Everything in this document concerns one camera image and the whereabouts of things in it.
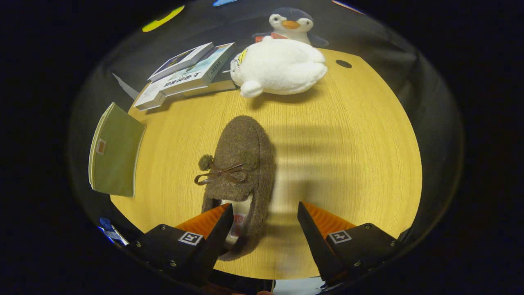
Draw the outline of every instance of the wooden table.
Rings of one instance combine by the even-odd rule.
[[[297,220],[307,201],[351,223],[371,222],[397,238],[413,222],[422,167],[415,134],[400,102],[360,57],[321,49],[327,75],[305,93],[245,99],[228,91],[129,114],[146,125],[135,197],[111,196],[140,230],[176,226],[200,214],[204,186],[198,160],[214,154],[225,125],[255,118],[276,147],[277,172],[268,230],[251,254],[215,269],[262,279],[318,276]],[[352,68],[338,65],[337,59]]]

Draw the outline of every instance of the brown fuzzy slipper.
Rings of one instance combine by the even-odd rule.
[[[263,223],[275,179],[273,147],[260,124],[248,116],[231,120],[216,145],[215,156],[204,155],[195,183],[206,185],[202,212],[232,203],[234,223],[220,260],[234,260],[252,252]]]

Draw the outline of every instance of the pom-pom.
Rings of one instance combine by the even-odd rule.
[[[198,161],[198,167],[202,171],[209,170],[209,163],[211,163],[212,160],[213,160],[213,156],[211,156],[211,155],[203,155],[200,158],[200,161]]]

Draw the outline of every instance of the stack of books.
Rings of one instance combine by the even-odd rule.
[[[208,43],[170,58],[149,77],[151,84],[134,107],[143,111],[161,106],[168,96],[191,97],[236,89],[228,71],[234,44]]]
[[[89,183],[95,191],[134,196],[136,161],[145,129],[114,102],[107,108],[89,153]]]

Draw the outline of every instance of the white plush toy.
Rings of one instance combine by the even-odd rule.
[[[295,94],[324,77],[328,71],[324,63],[325,57],[311,45],[267,36],[231,61],[231,78],[243,97]]]

